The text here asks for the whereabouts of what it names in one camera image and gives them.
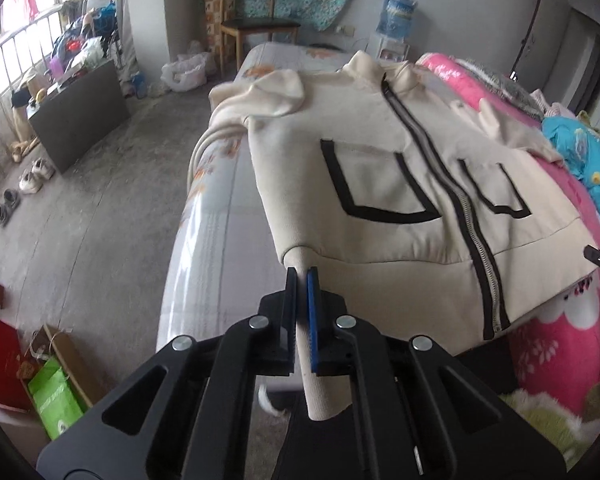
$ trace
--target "shoe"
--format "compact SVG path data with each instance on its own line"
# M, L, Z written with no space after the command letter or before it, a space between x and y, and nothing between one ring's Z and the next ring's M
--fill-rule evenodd
M4 190L4 205L12 212L20 205L20 194L15 189Z
M4 227L9 221L9 208L4 204L0 204L0 225Z
M20 178L20 190L26 194L34 194L40 191L42 182L30 171L25 171Z
M16 164L20 164L22 160L22 147L14 146L13 151L11 152L11 158Z
M44 158L39 158L33 163L33 168L31 168L31 171L35 176L49 180L52 176L54 176L56 168L49 164Z

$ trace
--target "jacket sleeve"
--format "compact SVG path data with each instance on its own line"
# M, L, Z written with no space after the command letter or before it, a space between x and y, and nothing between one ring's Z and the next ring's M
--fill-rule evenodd
M560 153L555 151L540 130L497 110L486 99L480 100L478 111L461 102L452 103L451 108L465 121L473 123L485 136L504 146L541 156L548 162L562 161Z
M222 83L209 93L209 127L193 149L187 174L187 192L206 147L219 139L247 133L250 116L281 117L304 102L304 87L297 72L276 70L255 82Z

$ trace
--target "door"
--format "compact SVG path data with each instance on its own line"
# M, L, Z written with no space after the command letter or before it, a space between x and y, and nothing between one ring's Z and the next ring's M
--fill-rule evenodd
M538 0L513 70L518 82L532 92L549 79L569 21L567 0Z

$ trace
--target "jacket pocket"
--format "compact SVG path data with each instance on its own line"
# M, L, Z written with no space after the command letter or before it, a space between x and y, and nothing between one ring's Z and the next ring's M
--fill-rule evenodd
M440 218L402 153L346 142L336 145L324 139L320 140L320 148L340 205L348 215L388 224L417 224Z
M474 186L478 199L496 215L526 218L531 211L513 180L500 163L495 166L469 168L463 158L458 162L462 172Z

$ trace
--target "green bag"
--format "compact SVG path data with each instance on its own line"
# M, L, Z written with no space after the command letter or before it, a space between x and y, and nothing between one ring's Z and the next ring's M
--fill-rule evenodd
M64 370L52 357L29 381L33 405L51 440L55 440L82 416Z

